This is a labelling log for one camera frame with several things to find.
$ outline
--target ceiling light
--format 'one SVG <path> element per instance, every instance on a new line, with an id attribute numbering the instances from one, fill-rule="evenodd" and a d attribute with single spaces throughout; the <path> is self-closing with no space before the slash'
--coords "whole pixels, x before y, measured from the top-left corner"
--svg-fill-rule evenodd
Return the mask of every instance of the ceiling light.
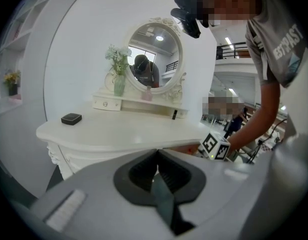
<path id="1" fill-rule="evenodd" d="M 229 88 L 229 91 L 230 91 L 232 94 L 234 94 L 234 95 L 237 96 L 237 94 L 234 92 L 234 90 L 233 90 L 232 88 Z"/>
<path id="2" fill-rule="evenodd" d="M 229 40 L 229 38 L 226 37 L 225 40 L 226 40 L 226 42 L 230 45 L 229 47 L 230 47 L 232 50 L 234 50 L 234 46 L 231 45 L 232 43 L 231 43 L 231 41 Z"/>

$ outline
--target flower pot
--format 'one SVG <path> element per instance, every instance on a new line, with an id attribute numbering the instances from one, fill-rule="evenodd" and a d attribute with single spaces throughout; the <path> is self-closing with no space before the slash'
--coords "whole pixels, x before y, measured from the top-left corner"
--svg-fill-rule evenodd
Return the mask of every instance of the flower pot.
<path id="1" fill-rule="evenodd" d="M 18 85 L 16 83 L 13 83 L 9 87 L 9 96 L 14 96 L 18 94 Z"/>
<path id="2" fill-rule="evenodd" d="M 114 80 L 114 95 L 122 96 L 125 89 L 125 76 L 117 75 Z"/>

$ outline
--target small drawer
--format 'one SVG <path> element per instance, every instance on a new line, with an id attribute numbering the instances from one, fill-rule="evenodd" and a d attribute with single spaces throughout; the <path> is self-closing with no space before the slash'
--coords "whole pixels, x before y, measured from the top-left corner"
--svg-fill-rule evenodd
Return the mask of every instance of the small drawer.
<path id="1" fill-rule="evenodd" d="M 120 111 L 122 106 L 121 99 L 111 99 L 93 96 L 93 108 L 99 110 Z"/>

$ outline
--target white tabletop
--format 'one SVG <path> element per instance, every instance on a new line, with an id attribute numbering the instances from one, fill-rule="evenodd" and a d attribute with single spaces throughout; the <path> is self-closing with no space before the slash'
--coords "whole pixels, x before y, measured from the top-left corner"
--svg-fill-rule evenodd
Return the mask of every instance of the white tabletop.
<path id="1" fill-rule="evenodd" d="M 209 132 L 201 123 L 186 119 L 130 111 L 106 111 L 86 103 L 73 113 L 81 114 L 76 125 L 51 120 L 37 129 L 37 137 L 70 149 L 87 152 L 167 148 L 196 144 Z"/>

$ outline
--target vanity shelf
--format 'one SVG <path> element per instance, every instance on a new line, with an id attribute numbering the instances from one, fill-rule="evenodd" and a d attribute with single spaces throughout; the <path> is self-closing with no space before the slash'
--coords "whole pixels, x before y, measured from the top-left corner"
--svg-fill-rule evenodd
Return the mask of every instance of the vanity shelf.
<path id="1" fill-rule="evenodd" d="M 170 117 L 173 117 L 175 110 L 177 110 L 176 118 L 185 118 L 188 112 L 187 109 L 181 107 L 181 104 L 173 104 L 163 99 L 147 101 L 101 92 L 93 94 L 93 108 L 107 111 L 138 111 Z"/>

